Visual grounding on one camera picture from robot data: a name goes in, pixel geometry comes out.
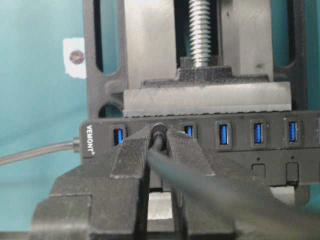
teal background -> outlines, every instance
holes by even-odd
[[[116,0],[101,1],[103,67],[118,67]],[[82,0],[0,0],[0,156],[72,140],[87,119],[86,81],[65,74],[63,39],[83,37]],[[319,0],[306,0],[309,107],[320,109]],[[275,61],[288,63],[284,0],[272,0]],[[55,178],[80,164],[73,151],[0,166],[0,231],[27,231]],[[320,212],[319,187],[309,209]]]

metal lead screw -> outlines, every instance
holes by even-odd
[[[190,51],[195,68],[211,61],[210,0],[189,0]]]

usb port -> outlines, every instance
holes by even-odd
[[[113,130],[113,141],[114,141],[114,146],[117,146],[119,144],[122,144],[124,140],[123,137],[123,131],[121,128],[116,128]]]
[[[298,141],[297,130],[298,130],[297,122],[290,121],[289,122],[289,142],[290,143],[296,143]]]
[[[220,136],[220,145],[227,145],[229,144],[228,139],[228,125],[222,124],[219,126],[219,136]]]
[[[254,124],[254,143],[255,144],[262,144],[264,142],[262,126],[263,126],[262,123]]]
[[[184,127],[184,132],[190,136],[193,137],[193,127],[192,126],[185,126]]]

usb 3.0 port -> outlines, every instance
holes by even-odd
[[[229,144],[227,124],[222,124],[219,126],[219,136],[220,136],[220,145]]]
[[[297,122],[290,121],[289,122],[289,142],[290,143],[296,143],[298,141],[297,130],[298,130]]]
[[[264,142],[262,127],[263,127],[262,123],[254,124],[254,143],[255,144],[262,144]]]
[[[193,137],[193,127],[192,126],[185,126],[184,127],[184,132],[190,136]]]
[[[122,144],[124,140],[123,137],[123,131],[121,128],[117,128],[113,130],[113,141],[114,141],[114,146],[117,146],[119,144]]]

